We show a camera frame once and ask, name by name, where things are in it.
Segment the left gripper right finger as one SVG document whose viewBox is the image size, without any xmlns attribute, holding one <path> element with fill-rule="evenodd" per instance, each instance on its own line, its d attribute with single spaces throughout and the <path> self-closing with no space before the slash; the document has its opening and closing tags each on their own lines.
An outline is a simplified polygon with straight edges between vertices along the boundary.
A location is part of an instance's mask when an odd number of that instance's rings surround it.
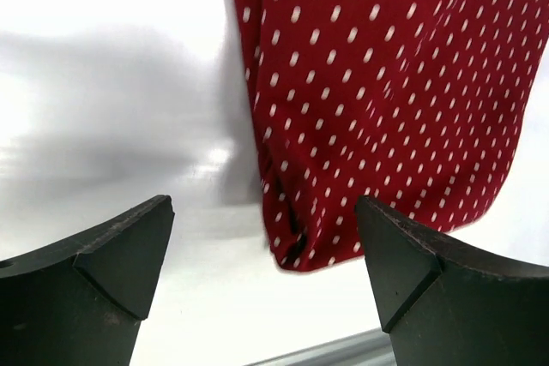
<svg viewBox="0 0 549 366">
<path fill-rule="evenodd" d="M 382 330 L 399 365 L 546 365 L 548 269 L 495 255 L 362 196 Z"/>
</svg>

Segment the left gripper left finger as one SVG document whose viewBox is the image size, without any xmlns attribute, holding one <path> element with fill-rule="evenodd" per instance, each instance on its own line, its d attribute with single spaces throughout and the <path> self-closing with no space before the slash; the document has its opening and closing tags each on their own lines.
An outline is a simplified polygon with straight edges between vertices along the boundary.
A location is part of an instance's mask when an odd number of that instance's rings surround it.
<svg viewBox="0 0 549 366">
<path fill-rule="evenodd" d="M 168 195 L 1 262 L 3 365 L 122 366 L 148 318 L 175 213 Z"/>
</svg>

